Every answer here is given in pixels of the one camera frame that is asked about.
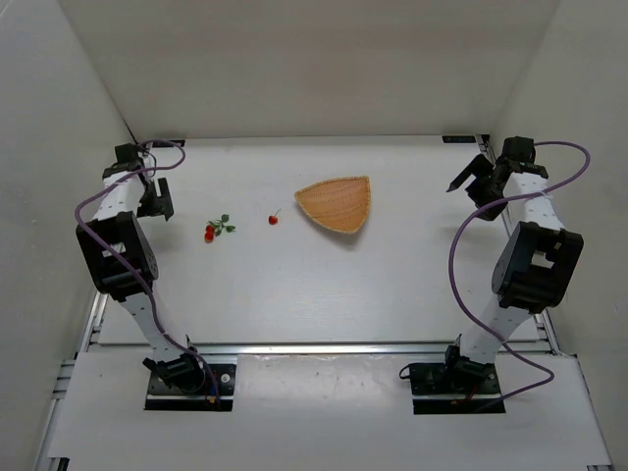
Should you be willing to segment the red cherry cluster with leaves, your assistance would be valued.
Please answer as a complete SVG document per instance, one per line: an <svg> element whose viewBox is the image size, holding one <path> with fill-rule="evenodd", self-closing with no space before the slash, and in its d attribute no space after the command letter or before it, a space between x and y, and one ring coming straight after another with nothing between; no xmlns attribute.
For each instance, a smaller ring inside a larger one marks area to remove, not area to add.
<svg viewBox="0 0 628 471"><path fill-rule="evenodd" d="M220 218L210 220L205 225L204 241L211 243L223 233L231 234L236 231L236 226L230 223L230 216L223 214Z"/></svg>

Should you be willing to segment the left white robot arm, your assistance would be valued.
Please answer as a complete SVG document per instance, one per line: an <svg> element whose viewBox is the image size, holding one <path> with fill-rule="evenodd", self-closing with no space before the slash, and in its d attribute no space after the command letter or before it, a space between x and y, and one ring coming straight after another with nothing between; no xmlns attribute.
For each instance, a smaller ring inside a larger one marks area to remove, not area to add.
<svg viewBox="0 0 628 471"><path fill-rule="evenodd" d="M103 171L104 189L75 209L78 244L97 290L127 310L146 338L152 355L143 365L168 387L201 393L209 386L208 367L160 318L158 263L138 221L174 215L168 182L156 174L183 163L183 145L161 139L126 143L115 147L115 156Z"/></svg>

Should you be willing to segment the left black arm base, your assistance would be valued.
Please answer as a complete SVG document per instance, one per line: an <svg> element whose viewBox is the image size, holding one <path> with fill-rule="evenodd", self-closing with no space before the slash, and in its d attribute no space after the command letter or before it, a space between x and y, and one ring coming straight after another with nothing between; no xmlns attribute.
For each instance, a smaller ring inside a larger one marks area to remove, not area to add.
<svg viewBox="0 0 628 471"><path fill-rule="evenodd" d="M236 388L236 365L209 364L213 379L194 356L179 360L142 361L149 372L144 409L148 411L231 412Z"/></svg>

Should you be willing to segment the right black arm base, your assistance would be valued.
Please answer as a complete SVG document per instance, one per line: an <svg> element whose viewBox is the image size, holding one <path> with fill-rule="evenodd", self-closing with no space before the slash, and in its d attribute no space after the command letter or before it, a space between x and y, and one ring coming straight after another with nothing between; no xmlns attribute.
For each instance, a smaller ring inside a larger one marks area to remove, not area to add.
<svg viewBox="0 0 628 471"><path fill-rule="evenodd" d="M447 372L443 363L411 363L398 373L411 387L414 415L504 414L494 365L488 375Z"/></svg>

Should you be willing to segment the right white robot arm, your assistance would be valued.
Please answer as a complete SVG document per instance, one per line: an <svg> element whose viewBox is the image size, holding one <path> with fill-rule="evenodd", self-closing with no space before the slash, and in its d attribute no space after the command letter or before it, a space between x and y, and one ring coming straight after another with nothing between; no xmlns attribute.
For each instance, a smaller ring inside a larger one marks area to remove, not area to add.
<svg viewBox="0 0 628 471"><path fill-rule="evenodd" d="M445 377L456 387L479 388L518 327L561 302L584 248L583 237L566 230L555 214L548 171L535 161L539 145L529 137L509 137L495 161L477 155L447 188L463 187L474 202L466 224L493 221L511 203L521 207L496 262L485 311L476 316L461 308L474 326L445 354Z"/></svg>

